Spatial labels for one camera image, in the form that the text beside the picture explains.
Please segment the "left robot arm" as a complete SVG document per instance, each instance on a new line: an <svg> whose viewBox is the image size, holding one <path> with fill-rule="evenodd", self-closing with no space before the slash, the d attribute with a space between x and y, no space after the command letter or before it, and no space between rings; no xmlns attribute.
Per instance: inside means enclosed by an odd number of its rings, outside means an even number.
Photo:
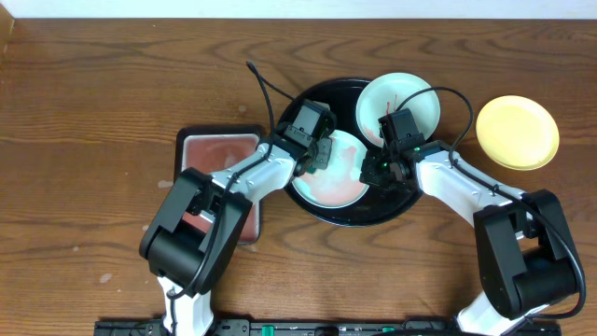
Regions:
<svg viewBox="0 0 597 336"><path fill-rule="evenodd" d="M286 122L230 168L179 174L139 246L164 293L168 334L207 333L214 322L211 291L254 204L326 164L334 130L332 122L311 128Z"/></svg>

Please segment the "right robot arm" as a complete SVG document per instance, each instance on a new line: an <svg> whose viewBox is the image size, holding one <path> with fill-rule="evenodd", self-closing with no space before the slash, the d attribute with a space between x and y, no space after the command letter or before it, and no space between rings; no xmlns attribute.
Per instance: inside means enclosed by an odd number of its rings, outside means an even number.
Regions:
<svg viewBox="0 0 597 336"><path fill-rule="evenodd" d="M559 199L490 178L442 142L367 152L362 182L427 194L475 231L481 293L456 316L471 335L511 335L535 319L578 315L587 281Z"/></svg>

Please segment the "yellow plate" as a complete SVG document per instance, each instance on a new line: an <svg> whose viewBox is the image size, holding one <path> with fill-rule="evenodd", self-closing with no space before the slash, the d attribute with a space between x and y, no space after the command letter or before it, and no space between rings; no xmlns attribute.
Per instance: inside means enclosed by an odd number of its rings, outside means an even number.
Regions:
<svg viewBox="0 0 597 336"><path fill-rule="evenodd" d="M517 95L487 103L478 114L476 135L490 159L517 171L545 166L560 144L558 126L547 109Z"/></svg>

